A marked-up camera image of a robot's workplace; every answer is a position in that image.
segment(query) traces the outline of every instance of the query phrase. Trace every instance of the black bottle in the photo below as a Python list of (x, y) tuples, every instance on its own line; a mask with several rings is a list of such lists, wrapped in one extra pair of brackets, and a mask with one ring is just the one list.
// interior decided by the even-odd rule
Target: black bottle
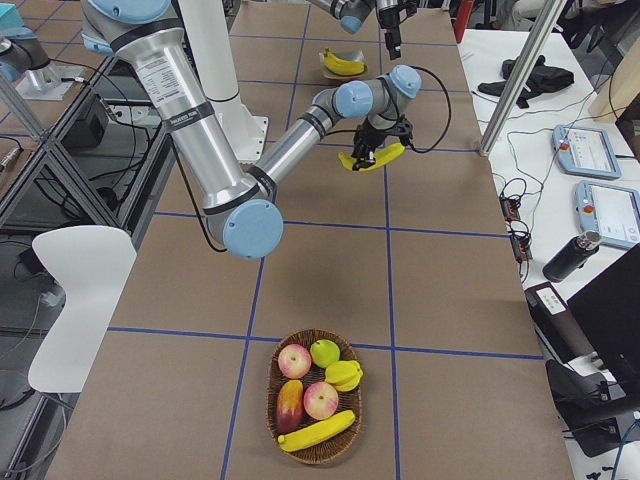
[(598, 232), (587, 230), (569, 240), (562, 250), (555, 254), (542, 268), (542, 273), (552, 282), (561, 282), (587, 259), (599, 250), (602, 237)]

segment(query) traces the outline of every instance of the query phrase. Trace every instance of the yellow banana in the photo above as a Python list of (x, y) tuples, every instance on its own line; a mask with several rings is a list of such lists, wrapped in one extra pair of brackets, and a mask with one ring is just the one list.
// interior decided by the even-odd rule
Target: yellow banana
[[(404, 152), (404, 146), (401, 143), (392, 143), (386, 148), (378, 150), (373, 154), (373, 157), (376, 159), (376, 163), (368, 168), (361, 168), (357, 170), (358, 172), (370, 172), (372, 170), (376, 170), (377, 168), (384, 167), (388, 163), (394, 161)], [(356, 160), (353, 157), (350, 157), (342, 152), (338, 153), (338, 158), (342, 163), (342, 166), (347, 170), (353, 171), (353, 166), (356, 163)]]
[(324, 66), (331, 73), (344, 77), (361, 75), (365, 71), (365, 63), (358, 60), (344, 60), (328, 48), (324, 49)]
[(353, 413), (353, 410), (344, 410), (308, 427), (287, 433), (286, 435), (279, 435), (278, 444), (280, 444), (280, 448), (285, 452), (295, 452), (313, 447), (345, 431), (353, 425), (355, 420), (356, 414)]

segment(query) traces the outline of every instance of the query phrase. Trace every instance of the black bag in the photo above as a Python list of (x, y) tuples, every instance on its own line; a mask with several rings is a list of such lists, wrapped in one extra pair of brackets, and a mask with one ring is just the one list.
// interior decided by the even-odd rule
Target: black bag
[[(544, 55), (538, 57), (536, 65), (529, 75), (526, 87), (518, 97), (517, 105), (520, 108), (529, 108), (527, 100), (542, 95), (543, 93), (553, 93), (567, 88), (574, 82), (573, 72), (559, 67), (549, 67), (544, 64)], [(513, 71), (515, 60), (505, 60), (502, 62), (502, 78), (508, 79)], [(481, 83), (478, 90), (482, 93), (499, 97), (507, 82)]]

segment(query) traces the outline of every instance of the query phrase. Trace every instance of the robotic arm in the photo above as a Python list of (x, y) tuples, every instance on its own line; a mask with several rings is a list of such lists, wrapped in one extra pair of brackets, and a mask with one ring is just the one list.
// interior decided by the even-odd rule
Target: robotic arm
[[(123, 6), (114, 7), (116, 3)], [(356, 133), (354, 169), (372, 166), (373, 152), (388, 135), (398, 135), (399, 125), (409, 125), (408, 132), (400, 129), (400, 136), (410, 139), (403, 112), (420, 89), (421, 78), (400, 65), (377, 79), (320, 92), (282, 138), (244, 172), (184, 54), (184, 30), (170, 1), (128, 4), (82, 0), (86, 35), (96, 50), (110, 48), (133, 66), (205, 192), (202, 208), (211, 235), (237, 256), (261, 258), (277, 246), (283, 220), (268, 199), (340, 119), (366, 117)]]
[(349, 33), (356, 33), (375, 7), (391, 60), (400, 58), (400, 12), (405, 10), (410, 17), (418, 11), (417, 0), (310, 0), (310, 3), (340, 20)]

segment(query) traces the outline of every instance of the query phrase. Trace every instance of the wicker basket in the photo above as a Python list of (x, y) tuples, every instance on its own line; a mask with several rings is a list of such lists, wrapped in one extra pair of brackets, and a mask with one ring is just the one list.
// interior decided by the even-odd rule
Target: wicker basket
[[(340, 359), (341, 360), (357, 360), (356, 353), (351, 345), (349, 345), (342, 337), (335, 333), (327, 332), (324, 330), (302, 330), (296, 332), (283, 339), (276, 348), (273, 356), (271, 357), (271, 366), (269, 368), (269, 385), (267, 389), (267, 425), (271, 432), (273, 441), (278, 445), (278, 432), (276, 431), (276, 404), (278, 401), (278, 393), (280, 388), (289, 380), (280, 372), (278, 368), (278, 355), (286, 345), (292, 343), (298, 343), (307, 349), (311, 347), (311, 344), (316, 340), (326, 338), (334, 341), (340, 347)], [(302, 379), (304, 388), (314, 382), (324, 380), (324, 369), (312, 365), (311, 370)], [(282, 451), (285, 455), (291, 458), (310, 465), (317, 465), (319, 463), (325, 463), (333, 460), (341, 453), (345, 452), (353, 443), (356, 435), (360, 431), (360, 425), (362, 423), (362, 398), (360, 395), (360, 387), (358, 386), (350, 392), (339, 392), (339, 403), (337, 412), (343, 410), (353, 410), (356, 414), (356, 420), (348, 429), (339, 433), (335, 437), (322, 442), (318, 445), (314, 445), (304, 450), (298, 450), (296, 452), (284, 452), (278, 447), (278, 450)], [(305, 419), (300, 424), (300, 428), (306, 427), (314, 423), (315, 420), (305, 416)]]

